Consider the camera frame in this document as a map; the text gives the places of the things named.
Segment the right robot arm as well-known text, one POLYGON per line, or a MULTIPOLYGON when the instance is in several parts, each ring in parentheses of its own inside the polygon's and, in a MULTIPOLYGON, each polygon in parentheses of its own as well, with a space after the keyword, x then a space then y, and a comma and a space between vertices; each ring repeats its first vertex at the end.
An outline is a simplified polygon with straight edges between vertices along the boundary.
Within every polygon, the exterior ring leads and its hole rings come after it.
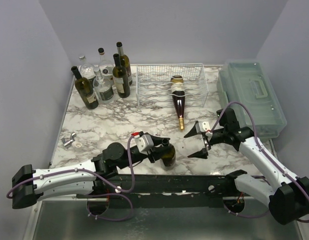
POLYGON ((256 130, 240 127, 232 108, 220 109, 217 115, 219 129, 210 128, 208 122, 196 121, 185 135, 185 138, 201 135, 204 142, 204 148, 190 157, 206 159, 213 145, 233 146, 257 167, 267 182, 238 170, 228 174, 231 180, 225 182, 225 192, 230 196, 240 192, 250 195, 267 206, 274 219, 282 225, 292 221, 303 222, 302 217, 309 214, 309 178, 298 177, 279 162, 261 144, 256 130))

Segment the clear bottle dark label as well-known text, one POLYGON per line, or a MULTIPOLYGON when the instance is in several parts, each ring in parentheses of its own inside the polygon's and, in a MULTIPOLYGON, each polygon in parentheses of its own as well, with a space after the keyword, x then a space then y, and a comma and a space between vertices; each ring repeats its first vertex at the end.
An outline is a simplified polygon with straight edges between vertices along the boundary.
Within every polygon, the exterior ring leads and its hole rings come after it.
POLYGON ((109 79, 102 76, 99 67, 93 68, 95 79, 93 80, 93 87, 96 92, 99 103, 108 104, 114 98, 114 91, 109 79))

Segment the clear bottle green label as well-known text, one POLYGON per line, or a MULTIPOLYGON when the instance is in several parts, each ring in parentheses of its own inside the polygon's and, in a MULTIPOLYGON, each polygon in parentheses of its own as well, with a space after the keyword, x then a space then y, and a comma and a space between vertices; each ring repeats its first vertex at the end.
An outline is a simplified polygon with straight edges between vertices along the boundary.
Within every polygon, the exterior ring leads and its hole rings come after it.
POLYGON ((78 56, 78 58, 81 62, 81 65, 80 65, 80 68, 79 68, 81 76, 88 79, 89 82, 91 83, 91 85, 93 85, 93 82, 96 78, 96 74, 94 73, 94 67, 95 66, 90 64, 87 61, 87 58, 84 54, 80 54, 78 56))

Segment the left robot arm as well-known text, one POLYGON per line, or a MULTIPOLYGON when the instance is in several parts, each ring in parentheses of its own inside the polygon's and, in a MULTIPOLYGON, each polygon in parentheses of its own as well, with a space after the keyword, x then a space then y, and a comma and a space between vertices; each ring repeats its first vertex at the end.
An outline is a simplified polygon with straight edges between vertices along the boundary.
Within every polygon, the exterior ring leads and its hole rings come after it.
POLYGON ((128 141, 132 140, 135 140, 135 146, 124 147, 113 142, 98 156, 72 166, 33 169, 30 164, 24 165, 13 176, 6 197, 12 200, 13 209, 24 209, 56 196, 75 194, 99 198, 105 193, 105 184, 116 193, 131 193, 136 185, 133 165, 145 159, 155 163, 173 148, 170 138, 142 131, 132 133, 128 141), (130 169, 130 188, 110 182, 118 175, 118 169, 124 168, 130 169))

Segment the dark green wine bottle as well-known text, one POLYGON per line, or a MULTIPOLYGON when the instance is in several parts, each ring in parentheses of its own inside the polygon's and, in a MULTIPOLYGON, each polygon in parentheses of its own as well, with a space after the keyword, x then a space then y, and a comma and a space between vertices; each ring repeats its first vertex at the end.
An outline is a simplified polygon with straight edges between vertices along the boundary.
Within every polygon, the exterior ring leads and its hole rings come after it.
POLYGON ((118 41, 116 43, 116 47, 117 47, 117 52, 118 52, 119 57, 120 57, 121 65, 125 67, 127 77, 128 77, 128 82, 129 82, 129 85, 131 85, 133 83, 133 77, 132 77, 130 60, 129 60, 128 56, 124 53, 122 42, 118 41))

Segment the clear bottle white label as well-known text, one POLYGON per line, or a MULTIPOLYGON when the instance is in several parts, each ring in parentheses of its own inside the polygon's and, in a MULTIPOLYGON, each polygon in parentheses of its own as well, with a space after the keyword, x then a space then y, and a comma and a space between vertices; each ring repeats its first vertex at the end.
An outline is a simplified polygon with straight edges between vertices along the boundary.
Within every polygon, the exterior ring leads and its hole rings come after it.
POLYGON ((105 51, 102 47, 98 49, 98 54, 99 54, 99 68, 101 71, 101 75, 105 78, 108 79, 111 83, 112 86, 115 85, 114 79, 113 79, 113 68, 114 64, 106 57, 105 51))

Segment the red wine bottle gold cap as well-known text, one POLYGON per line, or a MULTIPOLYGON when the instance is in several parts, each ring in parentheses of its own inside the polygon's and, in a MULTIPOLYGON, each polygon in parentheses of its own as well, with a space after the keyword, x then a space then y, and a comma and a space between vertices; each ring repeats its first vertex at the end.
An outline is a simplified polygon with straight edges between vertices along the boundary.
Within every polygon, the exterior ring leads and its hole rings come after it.
POLYGON ((184 79, 181 75, 174 75, 170 79, 170 83, 171 96, 178 118, 179 129, 183 131, 185 129, 184 112, 186 103, 184 79))

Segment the green bottle black neck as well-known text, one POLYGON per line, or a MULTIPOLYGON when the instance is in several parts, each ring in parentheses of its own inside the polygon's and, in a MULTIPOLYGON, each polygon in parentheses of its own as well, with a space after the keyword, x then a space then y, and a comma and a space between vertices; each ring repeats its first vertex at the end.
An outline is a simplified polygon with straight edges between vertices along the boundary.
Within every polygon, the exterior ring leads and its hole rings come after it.
POLYGON ((131 93, 127 70, 118 53, 113 55, 113 59, 115 63, 115 66, 112 70, 114 84, 119 97, 124 99, 127 98, 131 93))

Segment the green bottle silver neck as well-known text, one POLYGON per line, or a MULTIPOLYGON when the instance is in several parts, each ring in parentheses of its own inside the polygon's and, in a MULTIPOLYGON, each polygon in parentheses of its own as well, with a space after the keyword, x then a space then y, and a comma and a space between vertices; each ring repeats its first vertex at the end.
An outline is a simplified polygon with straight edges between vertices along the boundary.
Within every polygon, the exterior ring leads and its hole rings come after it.
POLYGON ((160 165, 165 171, 172 170, 176 164, 175 147, 167 139, 163 139, 161 145, 163 147, 169 147, 169 151, 160 159, 160 165))

